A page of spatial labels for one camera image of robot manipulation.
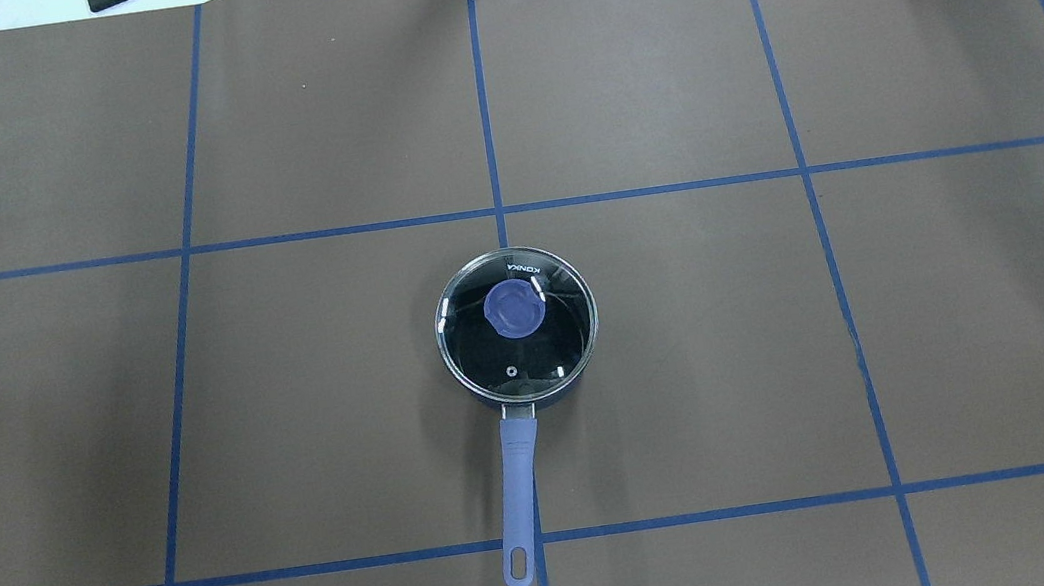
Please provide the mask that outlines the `dark blue saucepan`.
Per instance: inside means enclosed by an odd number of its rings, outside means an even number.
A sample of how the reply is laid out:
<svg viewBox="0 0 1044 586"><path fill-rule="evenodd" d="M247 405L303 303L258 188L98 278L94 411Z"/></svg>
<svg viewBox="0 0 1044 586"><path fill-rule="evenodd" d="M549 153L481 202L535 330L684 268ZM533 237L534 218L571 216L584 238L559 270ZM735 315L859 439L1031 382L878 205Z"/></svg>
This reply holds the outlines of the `dark blue saucepan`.
<svg viewBox="0 0 1044 586"><path fill-rule="evenodd" d="M500 413L503 581L506 586L531 586L538 570L533 480L537 416L546 408L537 409L532 404L491 406L485 401L481 403Z"/></svg>

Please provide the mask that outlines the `glass pot lid blue knob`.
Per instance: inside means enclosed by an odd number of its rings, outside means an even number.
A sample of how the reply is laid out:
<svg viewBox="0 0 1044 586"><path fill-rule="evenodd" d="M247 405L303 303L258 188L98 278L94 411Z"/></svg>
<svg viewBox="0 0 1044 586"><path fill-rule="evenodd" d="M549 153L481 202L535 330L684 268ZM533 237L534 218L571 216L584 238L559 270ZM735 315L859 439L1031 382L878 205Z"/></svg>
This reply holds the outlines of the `glass pot lid blue knob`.
<svg viewBox="0 0 1044 586"><path fill-rule="evenodd" d="M598 307L588 280L536 247L471 259L434 310L442 364L491 406L549 408L582 378L597 348Z"/></svg>

